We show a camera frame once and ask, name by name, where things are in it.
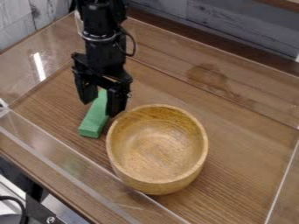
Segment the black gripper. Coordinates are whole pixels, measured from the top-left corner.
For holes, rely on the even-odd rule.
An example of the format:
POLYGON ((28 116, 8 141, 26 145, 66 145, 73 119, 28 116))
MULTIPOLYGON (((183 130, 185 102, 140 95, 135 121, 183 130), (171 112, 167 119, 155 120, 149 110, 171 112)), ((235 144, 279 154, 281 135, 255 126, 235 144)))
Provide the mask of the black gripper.
POLYGON ((115 117, 127 108, 132 76, 124 69, 125 38, 85 38, 85 52, 74 52, 72 72, 79 98, 84 104, 99 97, 97 87, 107 90, 107 115, 115 117))

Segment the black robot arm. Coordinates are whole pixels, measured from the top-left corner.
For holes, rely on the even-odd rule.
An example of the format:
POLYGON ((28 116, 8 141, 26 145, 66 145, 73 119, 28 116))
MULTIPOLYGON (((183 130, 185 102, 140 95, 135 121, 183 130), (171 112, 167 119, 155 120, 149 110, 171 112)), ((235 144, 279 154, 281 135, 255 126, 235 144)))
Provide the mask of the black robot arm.
POLYGON ((84 104, 107 90, 105 114, 115 117, 127 108, 133 78, 124 69, 127 57, 136 54, 136 41, 121 26, 127 20, 125 0, 76 0, 76 12, 83 22, 80 36, 85 52, 74 52, 73 77, 79 98, 84 104))

